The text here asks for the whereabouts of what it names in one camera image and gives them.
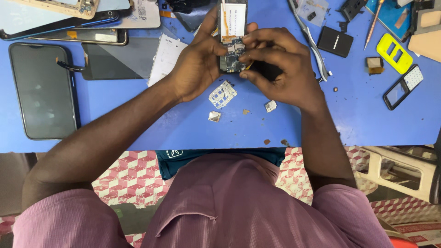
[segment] hand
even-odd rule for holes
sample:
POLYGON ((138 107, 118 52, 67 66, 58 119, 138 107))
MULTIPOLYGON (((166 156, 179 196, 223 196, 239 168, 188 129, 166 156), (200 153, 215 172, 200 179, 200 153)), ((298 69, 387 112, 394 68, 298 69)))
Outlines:
MULTIPOLYGON (((164 81, 180 102, 195 99, 220 76, 217 56, 225 55, 227 49, 211 36, 216 23, 217 7, 214 7, 207 13, 196 37, 181 52, 175 67, 164 81)), ((256 23, 250 23, 247 31, 257 28, 256 23)))
POLYGON ((241 62, 265 61, 278 66, 283 73, 273 82, 251 70, 241 72, 240 77, 250 80, 270 100, 296 105, 303 111, 323 106, 325 98, 314 77, 309 48, 286 28, 255 30, 243 42, 256 49, 246 51, 239 58, 241 62))

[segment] person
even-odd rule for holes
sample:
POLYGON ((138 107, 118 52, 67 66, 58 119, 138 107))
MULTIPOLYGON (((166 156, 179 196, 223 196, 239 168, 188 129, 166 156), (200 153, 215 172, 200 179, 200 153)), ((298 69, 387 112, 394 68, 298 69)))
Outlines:
MULTIPOLYGON (((14 247, 130 247, 116 213, 93 192, 96 180, 172 107, 203 93, 227 50, 210 36, 210 11, 172 72, 53 147, 23 186, 14 247)), ((286 28, 247 26, 240 61, 283 73, 269 82, 243 71, 270 100, 298 106, 302 152, 314 198, 309 206, 274 186, 278 167, 252 154, 205 154, 182 166, 141 247, 392 247, 365 195, 314 78, 309 49, 286 28)))

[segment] yellow phone case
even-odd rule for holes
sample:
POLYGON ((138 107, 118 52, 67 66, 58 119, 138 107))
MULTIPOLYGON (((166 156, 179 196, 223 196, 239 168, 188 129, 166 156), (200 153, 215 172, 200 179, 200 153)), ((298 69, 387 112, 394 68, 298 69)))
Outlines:
POLYGON ((384 36, 381 38, 380 43, 378 43, 377 45, 377 52, 400 74, 406 73, 413 63, 413 58, 406 52, 406 50, 404 50, 404 48, 400 44, 398 44, 398 42, 390 34, 384 34, 384 36), (387 54, 387 50, 392 43, 395 44, 395 48, 393 49, 391 54, 387 54), (398 62, 395 62, 393 58, 395 57, 398 50, 401 50, 403 54, 401 55, 398 62))

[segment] white sticker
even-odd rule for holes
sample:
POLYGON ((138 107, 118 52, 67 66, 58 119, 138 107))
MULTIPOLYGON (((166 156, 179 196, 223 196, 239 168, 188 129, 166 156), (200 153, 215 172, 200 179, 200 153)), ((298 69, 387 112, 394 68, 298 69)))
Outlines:
POLYGON ((109 35, 109 34, 95 34, 95 40, 106 41, 106 42, 116 42, 116 36, 109 35))
MULTIPOLYGON (((224 5, 222 4, 221 15, 224 16, 224 5)), ((245 15, 247 13, 246 4, 225 4, 227 14, 228 35, 245 35, 245 15)), ((225 22, 220 23, 221 36, 226 36, 227 31, 225 22)))

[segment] screwdriver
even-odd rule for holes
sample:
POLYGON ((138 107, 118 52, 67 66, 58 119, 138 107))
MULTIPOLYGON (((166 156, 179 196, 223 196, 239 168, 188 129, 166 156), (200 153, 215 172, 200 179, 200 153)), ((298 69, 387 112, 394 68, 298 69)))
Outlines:
POLYGON ((370 41, 370 37, 372 36, 372 33, 374 31, 375 23, 377 22, 377 19, 378 19, 378 14, 380 13, 380 9, 381 9, 381 6, 383 5, 384 1, 385 0, 379 0, 378 1, 377 13, 375 13, 374 21, 372 22, 372 25, 370 26, 370 30, 369 30, 369 33, 367 34, 367 38, 366 38, 366 44, 364 45, 364 49, 363 50, 366 50, 367 44, 370 41))

